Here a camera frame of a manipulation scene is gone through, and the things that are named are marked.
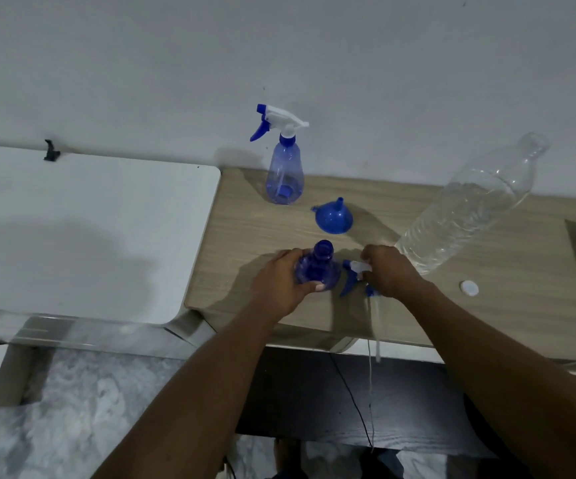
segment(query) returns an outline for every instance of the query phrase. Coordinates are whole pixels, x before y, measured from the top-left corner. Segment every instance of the black wooden surface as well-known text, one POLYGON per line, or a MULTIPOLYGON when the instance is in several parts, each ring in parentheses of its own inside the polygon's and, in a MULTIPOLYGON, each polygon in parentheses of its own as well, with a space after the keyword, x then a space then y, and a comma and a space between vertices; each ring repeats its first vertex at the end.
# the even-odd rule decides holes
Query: black wooden surface
MULTIPOLYGON (((266 347, 237 433, 368 445, 336 361, 368 433, 368 357, 266 347)), ((463 392, 436 363, 372 358, 375 446, 420 452, 493 455, 467 420, 463 392)))

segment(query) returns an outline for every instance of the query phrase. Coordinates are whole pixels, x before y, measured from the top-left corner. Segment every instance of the open blue bottle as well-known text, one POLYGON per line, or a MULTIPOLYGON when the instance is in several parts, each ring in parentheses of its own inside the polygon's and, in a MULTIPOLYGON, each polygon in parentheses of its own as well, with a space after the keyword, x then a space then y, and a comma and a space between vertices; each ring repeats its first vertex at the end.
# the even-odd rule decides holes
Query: open blue bottle
POLYGON ((325 290, 332 289, 341 277, 341 263, 333 259, 334 247, 329 240, 320 240, 312 252, 301 257, 294 275, 301 284, 311 280, 322 282, 325 290))
POLYGON ((250 138, 251 141, 256 141, 271 128, 281 130, 268 170, 266 193, 274 203, 289 205, 299 199, 304 184, 301 150, 294 133, 299 128, 307 128, 309 124, 284 109, 266 104, 258 104, 257 112, 261 114, 261 125, 250 138))

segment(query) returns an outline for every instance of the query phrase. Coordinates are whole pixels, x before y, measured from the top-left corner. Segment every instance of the white spray head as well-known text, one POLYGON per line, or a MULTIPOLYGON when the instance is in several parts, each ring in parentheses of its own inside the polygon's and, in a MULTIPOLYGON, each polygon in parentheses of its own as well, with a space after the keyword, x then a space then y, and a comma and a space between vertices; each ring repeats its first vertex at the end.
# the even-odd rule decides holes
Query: white spray head
POLYGON ((257 112, 261 114, 261 125, 250 138, 251 141, 259 139, 272 128, 279 129, 284 138, 292 138, 297 129, 310 125, 309 122, 300 120, 293 113, 278 107, 257 104, 257 112))

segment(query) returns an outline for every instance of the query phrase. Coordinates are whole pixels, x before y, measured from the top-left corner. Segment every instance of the person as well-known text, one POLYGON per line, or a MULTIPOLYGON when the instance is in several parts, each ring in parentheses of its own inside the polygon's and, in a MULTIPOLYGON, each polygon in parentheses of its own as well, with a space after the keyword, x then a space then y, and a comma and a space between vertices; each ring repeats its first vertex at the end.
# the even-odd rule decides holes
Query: person
MULTIPOLYGON (((270 259, 250 302, 166 384, 94 479, 213 479, 255 367, 281 318, 321 283, 296 284, 302 249, 270 259)), ((445 297, 394 247, 368 245, 365 279, 414 315, 493 432, 537 478, 576 477, 576 377, 445 297)))

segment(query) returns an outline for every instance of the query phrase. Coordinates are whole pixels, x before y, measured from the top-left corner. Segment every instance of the white bottle cap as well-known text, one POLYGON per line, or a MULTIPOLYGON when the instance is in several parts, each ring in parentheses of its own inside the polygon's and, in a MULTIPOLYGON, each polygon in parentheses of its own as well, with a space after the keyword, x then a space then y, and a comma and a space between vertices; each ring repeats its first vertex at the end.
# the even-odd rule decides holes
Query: white bottle cap
POLYGON ((473 280, 464 280, 459 284, 463 294, 467 294, 470 297, 476 296, 479 293, 479 286, 473 280))

